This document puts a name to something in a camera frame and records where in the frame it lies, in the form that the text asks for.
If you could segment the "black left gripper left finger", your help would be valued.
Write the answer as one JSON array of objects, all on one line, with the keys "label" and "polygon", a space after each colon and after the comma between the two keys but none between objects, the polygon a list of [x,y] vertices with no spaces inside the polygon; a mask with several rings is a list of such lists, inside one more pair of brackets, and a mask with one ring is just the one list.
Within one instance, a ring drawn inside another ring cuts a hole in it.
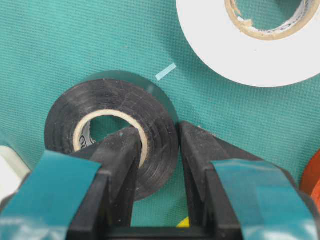
[{"label": "black left gripper left finger", "polygon": [[101,240],[132,220],[141,140],[133,127],[66,155],[45,151],[0,206],[3,240]]}]

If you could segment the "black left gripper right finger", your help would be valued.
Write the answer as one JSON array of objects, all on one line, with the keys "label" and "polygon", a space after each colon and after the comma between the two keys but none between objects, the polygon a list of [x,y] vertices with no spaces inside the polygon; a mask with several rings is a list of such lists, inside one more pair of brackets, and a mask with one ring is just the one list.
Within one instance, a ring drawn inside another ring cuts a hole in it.
[{"label": "black left gripper right finger", "polygon": [[182,121],[189,225],[214,240],[317,240],[320,214],[278,165]]}]

